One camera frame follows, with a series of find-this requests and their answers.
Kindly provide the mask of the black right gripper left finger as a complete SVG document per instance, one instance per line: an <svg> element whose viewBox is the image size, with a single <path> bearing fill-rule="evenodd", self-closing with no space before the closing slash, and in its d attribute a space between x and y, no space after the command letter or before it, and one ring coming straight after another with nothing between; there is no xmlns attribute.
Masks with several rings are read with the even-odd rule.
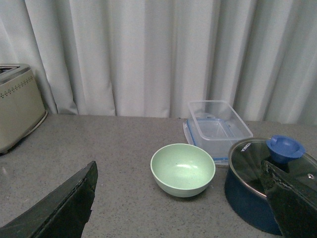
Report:
<svg viewBox="0 0 317 238"><path fill-rule="evenodd" d="M0 229L2 238L79 238L91 215L98 180L90 162Z"/></svg>

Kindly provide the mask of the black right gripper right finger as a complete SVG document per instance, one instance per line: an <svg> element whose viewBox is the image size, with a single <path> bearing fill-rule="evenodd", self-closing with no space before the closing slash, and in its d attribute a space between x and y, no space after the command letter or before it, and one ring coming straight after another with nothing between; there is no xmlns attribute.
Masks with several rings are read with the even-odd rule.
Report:
<svg viewBox="0 0 317 238"><path fill-rule="evenodd" d="M261 183L285 238L317 236L317 180L297 178L269 161L261 164Z"/></svg>

